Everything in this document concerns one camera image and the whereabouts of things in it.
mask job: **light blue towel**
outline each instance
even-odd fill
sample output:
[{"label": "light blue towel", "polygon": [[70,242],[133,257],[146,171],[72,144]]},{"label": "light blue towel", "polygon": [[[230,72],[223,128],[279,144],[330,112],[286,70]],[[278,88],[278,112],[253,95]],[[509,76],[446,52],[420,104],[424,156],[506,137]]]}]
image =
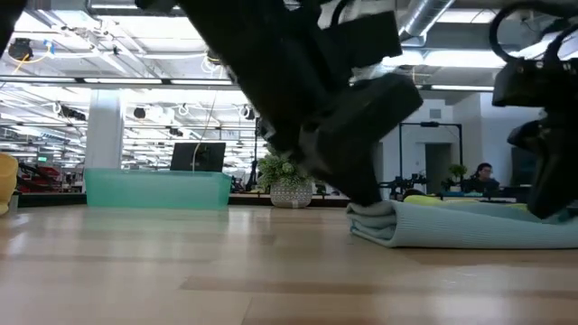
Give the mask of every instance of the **light blue towel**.
[{"label": "light blue towel", "polygon": [[491,203],[421,206],[383,201],[350,204],[351,232],[386,247],[488,249],[578,248],[578,218],[541,220],[522,209]]}]

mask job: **exposed duct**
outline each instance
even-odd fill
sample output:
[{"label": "exposed duct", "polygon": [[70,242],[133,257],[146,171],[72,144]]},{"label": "exposed duct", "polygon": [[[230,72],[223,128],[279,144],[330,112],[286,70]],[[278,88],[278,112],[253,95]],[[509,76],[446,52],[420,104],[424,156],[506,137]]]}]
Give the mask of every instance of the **exposed duct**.
[{"label": "exposed duct", "polygon": [[402,41],[424,38],[435,22],[455,0],[412,0],[407,13],[402,17],[399,35]]}]

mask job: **potted plant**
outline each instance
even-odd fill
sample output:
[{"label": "potted plant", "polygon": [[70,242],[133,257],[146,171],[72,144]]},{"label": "potted plant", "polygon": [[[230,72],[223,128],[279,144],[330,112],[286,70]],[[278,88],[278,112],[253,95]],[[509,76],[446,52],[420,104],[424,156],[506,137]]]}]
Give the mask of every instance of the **potted plant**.
[{"label": "potted plant", "polygon": [[450,166],[449,171],[452,175],[450,191],[461,191],[463,176],[468,172],[468,168],[464,165],[453,164]]},{"label": "potted plant", "polygon": [[258,163],[259,171],[263,173],[259,186],[271,188],[271,202],[278,208],[307,207],[312,200],[312,178],[270,146],[269,152]]}]

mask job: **teal plastic bin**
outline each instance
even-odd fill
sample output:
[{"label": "teal plastic bin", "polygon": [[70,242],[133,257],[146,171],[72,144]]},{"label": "teal plastic bin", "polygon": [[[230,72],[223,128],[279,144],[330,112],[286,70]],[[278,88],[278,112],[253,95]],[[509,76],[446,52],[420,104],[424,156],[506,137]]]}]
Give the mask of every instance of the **teal plastic bin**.
[{"label": "teal plastic bin", "polygon": [[225,209],[231,178],[221,172],[154,172],[90,168],[90,207]]}]

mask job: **wooden floor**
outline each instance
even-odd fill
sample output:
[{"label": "wooden floor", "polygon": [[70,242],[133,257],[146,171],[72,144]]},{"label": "wooden floor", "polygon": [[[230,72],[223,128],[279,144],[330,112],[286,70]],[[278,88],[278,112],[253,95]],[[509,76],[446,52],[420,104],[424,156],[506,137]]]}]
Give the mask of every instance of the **wooden floor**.
[{"label": "wooden floor", "polygon": [[576,251],[390,250],[342,209],[23,209],[3,325],[578,324]]}]

